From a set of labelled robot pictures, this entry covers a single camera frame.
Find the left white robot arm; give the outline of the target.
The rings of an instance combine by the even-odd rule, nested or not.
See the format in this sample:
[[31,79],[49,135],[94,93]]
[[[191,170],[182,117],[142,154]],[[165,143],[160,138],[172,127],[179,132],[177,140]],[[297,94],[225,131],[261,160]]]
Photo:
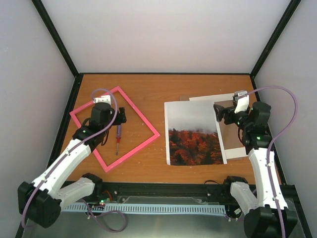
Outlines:
[[31,183],[23,182],[17,190],[21,225],[28,228],[29,219],[43,228],[50,227],[61,211],[85,198],[99,199],[103,194],[103,180],[91,173],[63,186],[69,175],[97,146],[106,143],[109,129],[127,121],[125,108],[112,108],[108,103],[96,103],[91,116],[73,134],[66,149]]

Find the pink picture frame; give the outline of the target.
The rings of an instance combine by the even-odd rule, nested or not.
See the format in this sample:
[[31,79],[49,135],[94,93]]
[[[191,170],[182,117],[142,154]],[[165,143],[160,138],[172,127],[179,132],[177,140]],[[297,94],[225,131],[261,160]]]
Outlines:
[[122,124],[121,139],[116,138],[117,126],[113,125],[106,136],[104,146],[99,145],[88,156],[72,176],[80,172],[114,174],[126,170],[130,161],[140,155],[151,143],[160,137],[160,133],[137,107],[129,95],[119,86],[112,88],[111,93],[116,97],[119,107],[125,108],[127,122]]

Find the photo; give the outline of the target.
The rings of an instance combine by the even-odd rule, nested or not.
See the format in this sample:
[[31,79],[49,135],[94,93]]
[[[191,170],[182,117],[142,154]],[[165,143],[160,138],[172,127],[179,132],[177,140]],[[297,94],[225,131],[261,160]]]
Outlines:
[[211,102],[165,102],[164,119],[168,165],[227,164],[219,124]]

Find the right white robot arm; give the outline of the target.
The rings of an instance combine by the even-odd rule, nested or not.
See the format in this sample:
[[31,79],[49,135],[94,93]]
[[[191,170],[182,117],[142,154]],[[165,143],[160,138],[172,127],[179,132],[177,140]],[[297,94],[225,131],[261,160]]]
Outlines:
[[285,201],[274,164],[272,137],[267,132],[271,107],[255,102],[251,107],[239,108],[214,104],[216,120],[225,125],[236,124],[239,140],[246,150],[255,175],[256,192],[242,177],[228,177],[230,195],[244,214],[244,232],[249,238],[287,238],[298,218]]

